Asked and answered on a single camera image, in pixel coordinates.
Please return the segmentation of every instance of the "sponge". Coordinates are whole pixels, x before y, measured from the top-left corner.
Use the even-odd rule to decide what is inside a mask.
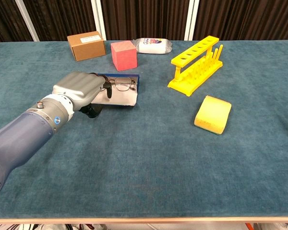
[[[195,117],[194,124],[213,133],[222,134],[230,109],[231,103],[206,96]]]

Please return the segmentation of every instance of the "blue ring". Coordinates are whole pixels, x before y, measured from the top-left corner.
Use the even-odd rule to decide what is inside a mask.
[[[53,121],[54,121],[54,123],[56,123],[56,125],[58,125],[61,122],[61,118],[56,116]]]

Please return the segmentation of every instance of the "floor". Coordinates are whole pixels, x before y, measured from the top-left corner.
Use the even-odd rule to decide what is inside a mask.
[[[241,223],[200,224],[107,224],[108,230],[248,230]]]
[[[182,223],[182,224],[93,224],[95,230],[248,230],[243,223]],[[8,229],[9,225],[3,225],[0,230]],[[21,225],[17,229],[30,230],[31,225]]]

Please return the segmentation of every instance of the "eyeglass case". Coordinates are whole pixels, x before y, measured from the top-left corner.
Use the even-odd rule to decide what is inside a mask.
[[[122,105],[122,106],[135,106],[137,102],[139,86],[140,86],[140,75],[138,74],[109,74],[109,73],[102,73],[108,77],[110,82],[113,82],[112,85],[112,97],[107,97],[107,91],[101,91],[92,101],[93,104],[111,104],[111,105]],[[126,91],[119,91],[115,85],[114,80],[116,78],[130,79],[132,82],[130,88]]]

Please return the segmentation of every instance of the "robotic arm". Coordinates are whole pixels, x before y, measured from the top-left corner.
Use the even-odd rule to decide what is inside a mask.
[[[98,116],[101,109],[96,111],[91,101],[103,88],[111,98],[106,76],[72,72],[53,86],[52,94],[0,129],[0,190],[10,172],[25,164],[75,111]]]

